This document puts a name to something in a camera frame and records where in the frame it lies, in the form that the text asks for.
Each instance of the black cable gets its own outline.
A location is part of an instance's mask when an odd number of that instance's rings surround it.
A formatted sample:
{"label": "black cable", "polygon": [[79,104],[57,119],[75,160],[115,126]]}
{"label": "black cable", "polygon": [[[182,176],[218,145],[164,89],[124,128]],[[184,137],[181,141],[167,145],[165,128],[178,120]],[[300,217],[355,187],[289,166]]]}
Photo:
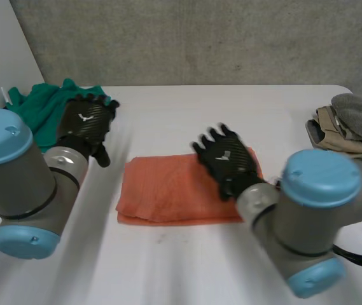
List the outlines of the black cable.
{"label": "black cable", "polygon": [[349,262],[362,266],[362,255],[346,251],[336,245],[333,245],[332,251],[333,251],[333,253],[347,259]]}

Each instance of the gray concrete wall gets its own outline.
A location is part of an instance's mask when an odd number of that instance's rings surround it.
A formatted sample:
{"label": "gray concrete wall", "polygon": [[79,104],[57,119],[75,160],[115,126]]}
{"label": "gray concrete wall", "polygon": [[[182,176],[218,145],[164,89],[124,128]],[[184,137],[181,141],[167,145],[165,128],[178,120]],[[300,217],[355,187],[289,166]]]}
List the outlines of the gray concrete wall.
{"label": "gray concrete wall", "polygon": [[11,0],[46,81],[337,84],[362,93],[361,0]]}

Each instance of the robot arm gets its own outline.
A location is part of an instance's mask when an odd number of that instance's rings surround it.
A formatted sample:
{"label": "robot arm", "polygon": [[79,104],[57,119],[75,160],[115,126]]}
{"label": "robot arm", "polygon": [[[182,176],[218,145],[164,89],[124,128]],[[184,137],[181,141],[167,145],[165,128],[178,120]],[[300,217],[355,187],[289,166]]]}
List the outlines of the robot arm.
{"label": "robot arm", "polygon": [[[204,146],[202,152],[194,144],[199,160],[206,158],[203,164],[216,177],[224,170],[214,169],[206,156],[224,144],[215,139]],[[233,156],[233,147],[227,149]],[[228,171],[229,189],[236,177],[236,171]],[[266,182],[246,181],[242,193],[231,192],[237,210],[293,293],[308,298],[339,281],[345,269],[332,248],[340,228],[362,221],[362,158],[304,150],[288,159],[281,191]]]}
{"label": "robot arm", "polygon": [[88,168],[109,165],[102,144],[118,103],[77,96],[67,103],[58,142],[43,156],[30,129],[0,109],[0,251],[21,259],[54,252]]}

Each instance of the white table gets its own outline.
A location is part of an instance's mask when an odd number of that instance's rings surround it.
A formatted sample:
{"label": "white table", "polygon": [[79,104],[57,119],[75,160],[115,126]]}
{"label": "white table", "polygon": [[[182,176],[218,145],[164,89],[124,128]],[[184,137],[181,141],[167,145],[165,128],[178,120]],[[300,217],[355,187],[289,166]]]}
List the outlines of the white table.
{"label": "white table", "polygon": [[[349,275],[341,284],[300,300],[244,224],[126,226],[117,223],[114,210],[125,160],[190,153],[189,143],[220,121],[254,148],[266,178],[279,175],[291,154],[311,147],[306,120],[334,95],[349,92],[346,88],[104,89],[122,103],[108,139],[115,162],[105,170],[91,163],[50,258],[19,261],[0,255],[0,305],[362,304],[362,268],[355,265],[346,263]],[[338,243],[362,253],[362,224],[344,229]]]}

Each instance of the light blue joint cap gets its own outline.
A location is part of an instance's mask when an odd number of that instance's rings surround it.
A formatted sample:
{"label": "light blue joint cap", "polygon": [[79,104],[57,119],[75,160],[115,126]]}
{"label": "light blue joint cap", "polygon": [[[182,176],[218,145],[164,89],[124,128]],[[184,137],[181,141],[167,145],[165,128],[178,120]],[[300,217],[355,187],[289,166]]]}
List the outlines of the light blue joint cap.
{"label": "light blue joint cap", "polygon": [[0,164],[18,158],[32,143],[32,132],[18,114],[0,109]]}
{"label": "light blue joint cap", "polygon": [[335,208],[360,192],[358,166],[337,152],[309,149],[289,157],[281,188],[294,202],[310,208]]}
{"label": "light blue joint cap", "polygon": [[0,251],[19,259],[47,258],[53,254],[59,241],[59,235],[38,227],[0,227]]}
{"label": "light blue joint cap", "polygon": [[328,290],[345,274],[344,265],[332,258],[294,274],[287,284],[297,297],[307,299]]}

